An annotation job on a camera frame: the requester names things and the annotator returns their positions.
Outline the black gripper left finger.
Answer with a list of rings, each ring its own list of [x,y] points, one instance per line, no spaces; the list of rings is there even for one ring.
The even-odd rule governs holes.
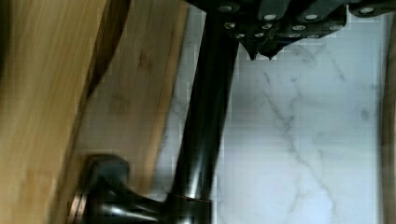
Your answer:
[[[285,0],[219,0],[217,12],[227,33],[254,61],[272,59],[282,49],[276,36],[285,16]]]

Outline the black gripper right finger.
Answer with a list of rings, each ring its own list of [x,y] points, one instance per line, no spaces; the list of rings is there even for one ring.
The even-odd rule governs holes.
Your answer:
[[[261,0],[258,19],[265,31],[258,52],[268,58],[302,38],[322,38],[345,27],[347,12],[371,18],[395,10],[395,0]]]

